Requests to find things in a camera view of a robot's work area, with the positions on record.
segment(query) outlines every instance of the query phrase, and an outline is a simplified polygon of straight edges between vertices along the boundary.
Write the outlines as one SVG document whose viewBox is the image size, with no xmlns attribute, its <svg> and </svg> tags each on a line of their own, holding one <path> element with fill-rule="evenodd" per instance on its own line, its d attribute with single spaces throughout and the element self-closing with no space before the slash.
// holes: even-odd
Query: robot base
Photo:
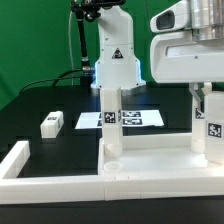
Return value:
<svg viewBox="0 0 224 224">
<path fill-rule="evenodd" d="M 121 89 L 121 95 L 130 96 L 137 93 L 145 92 L 145 90 L 146 90 L 146 83 L 145 81 L 142 81 L 137 87 L 133 87 L 130 89 Z M 91 84 L 91 93 L 94 95 L 100 94 L 100 88 L 98 88 L 95 83 Z"/>
</svg>

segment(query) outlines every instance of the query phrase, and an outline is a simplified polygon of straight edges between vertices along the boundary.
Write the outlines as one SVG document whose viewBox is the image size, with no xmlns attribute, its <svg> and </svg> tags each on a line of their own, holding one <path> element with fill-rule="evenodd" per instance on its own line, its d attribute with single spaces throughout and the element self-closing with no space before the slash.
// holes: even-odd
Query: white robot body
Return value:
<svg viewBox="0 0 224 224">
<path fill-rule="evenodd" d="M 119 6 L 101 9 L 99 18 L 100 58 L 96 62 L 93 89 L 121 87 L 130 91 L 145 85 L 140 61 L 134 55 L 133 21 Z"/>
</svg>

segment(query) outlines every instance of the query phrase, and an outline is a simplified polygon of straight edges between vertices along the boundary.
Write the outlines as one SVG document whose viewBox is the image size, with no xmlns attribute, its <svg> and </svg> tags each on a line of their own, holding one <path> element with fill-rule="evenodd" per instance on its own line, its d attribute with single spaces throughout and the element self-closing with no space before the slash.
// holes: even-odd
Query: white foam block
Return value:
<svg viewBox="0 0 224 224">
<path fill-rule="evenodd" d="M 63 124 L 63 112 L 49 113 L 40 126 L 42 138 L 56 138 Z"/>
<path fill-rule="evenodd" d="M 18 141 L 0 164 L 0 179 L 16 178 L 29 157 L 29 142 Z"/>
</svg>

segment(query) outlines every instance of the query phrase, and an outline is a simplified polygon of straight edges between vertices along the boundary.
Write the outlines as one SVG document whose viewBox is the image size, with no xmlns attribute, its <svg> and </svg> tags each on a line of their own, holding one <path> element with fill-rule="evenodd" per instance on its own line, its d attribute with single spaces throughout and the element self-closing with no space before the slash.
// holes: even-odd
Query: black cable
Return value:
<svg viewBox="0 0 224 224">
<path fill-rule="evenodd" d="M 80 78 L 80 77 L 82 77 L 82 76 L 68 77 L 68 78 L 56 78 L 56 79 L 45 79 L 45 80 L 39 80 L 39 81 L 31 82 L 31 83 L 25 85 L 25 86 L 19 91 L 19 94 L 21 95 L 21 94 L 23 93 L 23 91 L 24 91 L 27 87 L 29 87 L 29 86 L 31 86 L 31 85 L 38 84 L 38 83 L 43 83 L 43 82 L 53 82 L 53 81 L 56 81 L 56 80 L 60 81 L 60 80 L 66 80 L 66 79 L 78 79 L 78 78 Z"/>
<path fill-rule="evenodd" d="M 69 71 L 67 71 L 67 72 L 64 72 L 64 73 L 61 74 L 60 76 L 58 76 L 58 79 L 63 78 L 63 77 L 65 77 L 66 75 L 69 75 L 69 74 L 72 74 L 72 73 L 75 73 L 75 72 L 81 72 L 81 71 L 82 71 L 81 68 L 80 68 L 80 69 L 75 69 L 75 70 L 69 70 Z M 60 80 L 55 80 L 55 81 L 53 82 L 52 86 L 55 87 L 56 84 L 57 84 L 59 81 L 60 81 Z"/>
<path fill-rule="evenodd" d="M 146 7 L 146 16 L 147 16 L 147 19 L 148 19 L 148 23 L 150 25 L 149 5 L 148 5 L 148 1 L 147 0 L 145 0 L 145 7 Z"/>
</svg>

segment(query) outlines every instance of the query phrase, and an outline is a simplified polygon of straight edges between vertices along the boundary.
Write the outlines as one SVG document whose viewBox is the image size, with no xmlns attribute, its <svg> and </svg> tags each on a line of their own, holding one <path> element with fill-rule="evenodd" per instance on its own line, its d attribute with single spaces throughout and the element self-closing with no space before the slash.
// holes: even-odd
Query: logo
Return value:
<svg viewBox="0 0 224 224">
<path fill-rule="evenodd" d="M 123 59 L 123 55 L 121 54 L 121 51 L 119 48 L 117 48 L 117 50 L 115 51 L 112 59 Z"/>
</svg>

